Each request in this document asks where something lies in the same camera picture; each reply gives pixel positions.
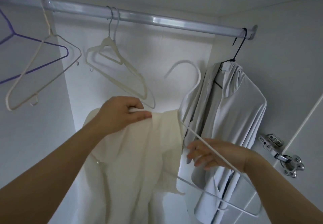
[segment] person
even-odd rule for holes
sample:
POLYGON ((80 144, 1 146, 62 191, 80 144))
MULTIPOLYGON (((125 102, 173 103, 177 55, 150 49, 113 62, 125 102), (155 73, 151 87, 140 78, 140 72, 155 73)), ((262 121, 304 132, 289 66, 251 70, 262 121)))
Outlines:
MULTIPOLYGON (((112 97, 70 139, 0 189, 0 223, 47 223, 95 146, 108 134, 151 118, 148 111, 129 113, 130 107, 143 105, 134 97, 112 97)), ((217 139, 206 141, 248 175, 272 223, 323 223, 323 213, 258 153, 217 139)), ((188 149, 187 157, 197 159, 195 166, 228 167, 199 140, 188 149)))

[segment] person's left arm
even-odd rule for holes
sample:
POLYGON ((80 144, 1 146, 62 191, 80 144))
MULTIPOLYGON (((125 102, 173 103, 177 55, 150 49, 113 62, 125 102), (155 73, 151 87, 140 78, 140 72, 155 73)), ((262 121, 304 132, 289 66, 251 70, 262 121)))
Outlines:
POLYGON ((134 97, 113 97, 98 114, 43 160, 0 189, 0 223, 47 223, 87 156, 108 134, 151 117, 134 97))

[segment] hanger bar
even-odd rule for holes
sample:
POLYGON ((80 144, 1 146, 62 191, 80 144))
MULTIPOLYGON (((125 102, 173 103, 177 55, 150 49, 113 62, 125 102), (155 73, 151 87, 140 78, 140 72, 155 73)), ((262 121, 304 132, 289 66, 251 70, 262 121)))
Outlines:
MULTIPOLYGON (((47 10, 65 12, 91 17, 111 19, 111 12, 106 6, 96 6, 83 3, 65 2, 60 0, 44 0, 44 6, 47 10)), ((41 8, 40 0, 0 0, 0 3, 11 3, 22 6, 33 6, 41 8)), ((168 27, 174 29, 190 30, 195 32, 217 34, 236 38, 244 38, 244 30, 241 28, 220 26, 205 22, 194 22, 178 18, 170 18, 158 15, 150 15, 141 12, 121 10, 120 21, 135 22, 154 26, 168 27)), ((247 39, 253 39, 256 31, 248 30, 247 39)))

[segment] metal hinge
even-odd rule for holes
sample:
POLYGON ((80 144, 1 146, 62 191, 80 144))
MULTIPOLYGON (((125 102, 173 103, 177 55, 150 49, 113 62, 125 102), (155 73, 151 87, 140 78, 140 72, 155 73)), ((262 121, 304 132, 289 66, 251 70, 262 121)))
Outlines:
POLYGON ((289 155, 281 155, 278 153, 278 149, 284 145, 278 136, 274 134, 260 135, 259 140, 262 142, 264 149, 269 151, 269 153, 277 160, 280 161, 281 166, 284 168, 284 174, 293 178, 297 177, 297 171, 303 171, 305 169, 304 164, 299 156, 294 155, 293 157, 289 155))

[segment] wire hanger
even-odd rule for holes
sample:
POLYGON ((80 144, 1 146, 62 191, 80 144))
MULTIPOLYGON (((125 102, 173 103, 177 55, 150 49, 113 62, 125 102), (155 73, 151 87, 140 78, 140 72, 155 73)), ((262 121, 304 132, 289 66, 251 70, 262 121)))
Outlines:
POLYGON ((146 85, 146 82, 145 82, 145 79, 144 77, 125 59, 123 58, 123 56, 120 54, 119 52, 119 49, 116 45, 116 40, 115 40, 115 37, 116 37, 116 31, 117 31, 117 27, 119 25, 119 21, 120 21, 120 13, 119 13, 119 10, 115 7, 117 12, 118 12, 118 22, 117 22, 117 25, 116 25, 116 28, 114 30, 114 34, 113 34, 113 40, 111 39, 110 37, 110 25, 111 25, 111 22, 112 22, 112 19, 113 19, 113 11, 112 9, 107 6, 110 11, 111 11, 111 19, 110 19, 110 22, 109 22, 109 26, 108 26, 108 37, 103 39, 103 41, 101 42, 100 45, 98 46, 94 46, 94 47, 90 47, 88 48, 88 50, 86 51, 85 53, 85 63, 90 66, 92 68, 92 70, 90 69, 90 71, 93 71, 93 70, 96 70, 97 72, 99 72, 100 74, 102 74, 104 77, 106 77, 108 80, 110 80, 112 83, 114 83, 116 86, 118 86, 119 88, 121 88, 123 91, 127 92, 128 94, 132 95, 132 96, 137 96, 138 98, 141 99, 141 102, 145 105, 147 105, 148 107, 154 109, 156 107, 156 100, 155 100, 155 96, 153 95, 153 93, 151 92, 151 90, 147 87, 146 85), (106 46, 110 46, 112 48, 112 50, 114 51, 114 53, 117 55, 117 57, 119 58, 120 61, 117 61, 107 55, 104 55, 101 53, 101 51, 103 51, 104 47, 106 46), (118 80, 112 78, 110 75, 102 72, 101 70, 99 70, 98 68, 96 68, 94 65, 92 65, 91 63, 88 62, 88 54, 90 52, 94 52, 94 53, 99 53, 99 55, 107 58, 108 60, 111 60, 119 65, 125 65, 126 68, 129 70, 129 72, 131 74, 133 74, 142 84, 143 84, 143 88, 144 88, 144 95, 141 95, 140 93, 136 92, 135 90, 131 89, 130 87, 124 85, 123 83, 119 82, 118 80), (151 106, 145 102, 143 102, 142 100, 146 100, 147 99, 147 91, 150 91, 151 95, 152 95, 152 98, 153 98, 153 102, 154 102, 154 105, 151 106))
POLYGON ((49 35, 44 38, 40 45, 38 46, 35 54, 33 55, 33 57, 31 58, 31 60, 29 61, 29 63, 27 64, 27 66, 25 67, 25 69, 23 70, 22 74, 19 76, 19 78, 14 82, 13 86, 9 89, 7 95, 6 95, 6 107, 9 111, 12 111, 12 110, 15 110, 17 108, 19 108, 22 104, 26 103, 28 100, 30 100, 31 98, 35 97, 36 98, 36 102, 35 103, 31 103, 32 106, 35 106, 36 104, 38 104, 38 94, 39 92, 41 92, 44 88, 46 88, 48 85, 50 85, 55 79, 57 79, 60 75, 62 75, 67 69, 69 69, 74 63, 76 63, 77 65, 79 65, 79 58, 82 56, 82 52, 81 50, 73 45, 72 43, 68 42, 66 39, 64 39, 62 36, 58 35, 58 34, 54 34, 53 33, 53 30, 50 26, 50 23, 48 21, 48 18, 47 18, 47 15, 46 15, 46 12, 45 12, 45 9, 44 9, 44 5, 43 5, 43 0, 40 0, 40 4, 42 6, 42 9, 43 9, 43 15, 45 17, 45 21, 47 23, 47 26, 48 26, 48 32, 49 32, 49 35), (61 73, 59 73, 54 79, 52 79, 51 81, 49 81, 47 84, 45 84, 43 87, 41 87, 38 91, 36 91, 35 93, 33 93, 31 96, 29 96, 28 98, 26 98, 25 100, 23 100, 22 102, 20 102, 18 105, 14 106, 14 107, 11 107, 10 106, 10 103, 9 103, 9 98, 11 96, 11 93, 13 92, 13 90, 15 89, 15 87, 18 85, 18 83, 21 81, 22 77, 26 74, 28 68, 30 67, 30 65, 33 63, 33 61, 35 60, 35 58, 37 57, 38 53, 39 53, 39 50, 41 49, 43 43, 49 39, 50 37, 58 37, 60 39, 62 39, 63 41, 65 41, 66 43, 70 44, 71 46, 74 46, 75 48, 77 48, 79 50, 79 53, 80 55, 78 56, 77 59, 75 59, 75 61, 73 61, 66 69, 64 69, 61 73))
MULTIPOLYGON (((189 63, 189 64, 191 64, 191 65, 193 65, 194 67, 195 67, 195 69, 197 70, 197 72, 198 72, 198 76, 199 76, 199 78, 198 78, 198 81, 197 81, 197 83, 195 84, 195 86, 184 96, 184 99, 182 100, 182 102, 181 102, 181 104, 180 104, 180 109, 183 107, 183 104, 184 104, 184 101, 188 98, 188 96, 194 91, 194 89, 199 85, 199 83, 200 83, 200 81, 201 81, 201 71, 200 71, 200 69, 196 66, 196 64, 194 64, 193 62, 191 62, 191 61, 188 61, 188 60, 185 60, 185 61, 178 61, 178 62, 176 62, 171 68, 170 68, 170 70, 167 72, 167 74, 164 76, 165 78, 170 74, 170 72, 178 65, 178 64, 180 64, 180 63, 189 63)), ((193 131, 191 128, 189 128, 188 126, 186 126, 185 124, 184 124, 184 122, 181 120, 181 118, 180 118, 180 113, 178 113, 178 121, 179 121, 179 123, 181 123, 186 129, 188 129, 189 131, 191 131, 200 141, 202 141, 212 152, 214 152, 217 156, 219 156, 228 166, 230 166, 234 171, 236 171, 242 178, 244 178, 251 186, 252 186, 252 188, 253 189, 255 189, 255 187, 253 186, 253 184, 252 184, 252 182, 249 180, 249 178, 246 176, 246 174, 245 173, 241 173, 236 167, 234 167, 229 161, 227 161, 221 154, 219 154, 214 148, 212 148, 203 138, 201 138, 195 131, 193 131)), ((217 199, 219 199, 220 200, 220 202, 224 202, 224 203, 226 203, 227 205, 229 205, 229 206, 231 206, 231 207, 233 207, 233 208, 235 208, 235 209, 237 209, 237 210, 240 210, 240 211, 242 211, 243 213, 246 213, 246 214, 248 214, 248 215, 251 215, 251 216, 253 216, 253 217, 258 217, 259 216, 259 214, 260 214, 260 212, 261 212, 261 210, 262 210, 262 204, 260 205, 260 208, 259 208, 259 210, 258 210, 258 212, 257 213, 251 213, 251 212, 248 212, 248 211, 246 211, 246 210, 244 210, 244 209, 241 209, 241 208, 239 208, 238 206, 236 206, 236 205, 233 205, 233 204, 231 204, 231 203, 229 203, 229 202, 227 202, 227 201, 225 201, 225 200, 223 200, 222 198, 220 198, 220 197, 218 197, 218 196, 216 196, 216 195, 213 195, 213 194, 211 194, 211 193, 209 193, 209 192, 207 192, 207 191, 205 191, 204 189, 200 189, 200 188, 198 188, 197 186, 195 186, 195 185, 193 185, 193 184, 191 184, 190 182, 188 182, 188 181, 186 181, 185 179, 183 179, 183 178, 181 178, 181 177, 179 177, 179 176, 177 176, 177 175, 174 175, 174 174, 172 174, 172 173, 170 173, 170 172, 167 172, 167 171, 165 171, 166 173, 168 173, 168 174, 170 174, 171 176, 173 176, 173 177, 175 177, 175 178, 177 178, 177 179, 179 179, 179 180, 181 180, 181 181, 183 181, 183 182, 185 182, 185 183, 187 183, 188 185, 190 185, 190 186, 192 186, 192 187, 194 187, 194 188, 196 188, 196 189, 198 189, 198 190, 200 190, 200 191, 202 191, 202 192, 204 192, 204 193, 206 193, 206 194, 208 194, 208 195, 210 195, 210 196, 212 196, 212 197, 215 197, 215 198, 217 198, 217 199)), ((227 210, 227 209, 219 209, 219 208, 217 208, 217 210, 220 210, 220 211, 225 211, 225 210, 227 210)))
POLYGON ((247 30, 247 28, 243 28, 243 29, 244 29, 244 38, 243 38, 243 41, 241 42, 241 44, 239 46, 239 49, 237 50, 235 56, 233 57, 233 59, 229 59, 229 60, 226 60, 224 62, 235 62, 236 61, 236 56, 237 56, 238 52, 240 51, 240 49, 241 49, 241 47, 242 47, 245 39, 247 38, 247 32, 248 32, 248 30, 247 30))
MULTIPOLYGON (((18 36, 18 37, 25 38, 25 39, 32 40, 32 41, 42 42, 42 41, 41 41, 41 40, 39 40, 39 39, 35 39, 35 38, 32 38, 32 37, 28 37, 28 36, 26 36, 26 35, 22 35, 22 34, 18 34, 18 33, 16 33, 16 31, 14 30, 14 27, 12 26, 11 22, 9 21, 9 19, 7 18, 7 16, 3 13, 3 11, 2 11, 1 9, 0 9, 0 14, 3 16, 3 18, 4 18, 4 19, 5 19, 5 21, 7 22, 7 25, 8 25, 8 27, 9 27, 10 31, 11 31, 10 35, 8 35, 7 37, 3 38, 3 39, 0 41, 0 45, 2 45, 3 43, 7 42, 9 39, 11 39, 11 38, 12 38, 12 37, 14 37, 14 36, 18 36)), ((41 68, 43 68, 43 67, 46 67, 46 66, 48 66, 48 65, 50 65, 50 64, 52 64, 52 63, 55 63, 55 62, 57 62, 57 61, 59 61, 59 60, 61 60, 61 59, 65 58, 65 57, 68 57, 69 52, 68 52, 68 49, 67 49, 67 47, 66 47, 66 46, 58 45, 58 44, 53 44, 53 43, 46 42, 46 41, 44 41, 44 43, 45 43, 45 44, 49 44, 49 45, 53 45, 53 46, 63 47, 63 48, 66 50, 67 54, 66 54, 65 56, 63 56, 63 57, 60 57, 60 58, 58 58, 58 59, 54 60, 54 61, 51 61, 51 62, 49 62, 49 63, 46 63, 46 64, 43 64, 43 65, 41 65, 41 66, 39 66, 39 67, 36 67, 36 68, 34 68, 34 69, 32 69, 32 70, 29 70, 29 71, 27 71, 27 72, 26 72, 26 74, 32 73, 32 72, 34 72, 34 71, 36 71, 36 70, 38 70, 38 69, 41 69, 41 68)), ((3 84, 3 83, 6 83, 6 82, 9 82, 10 80, 14 80, 14 79, 16 79, 16 78, 19 78, 19 76, 20 76, 20 74, 15 75, 15 76, 12 76, 12 77, 10 77, 10 78, 8 78, 8 79, 5 79, 5 80, 1 80, 1 81, 0 81, 0 84, 3 84)))

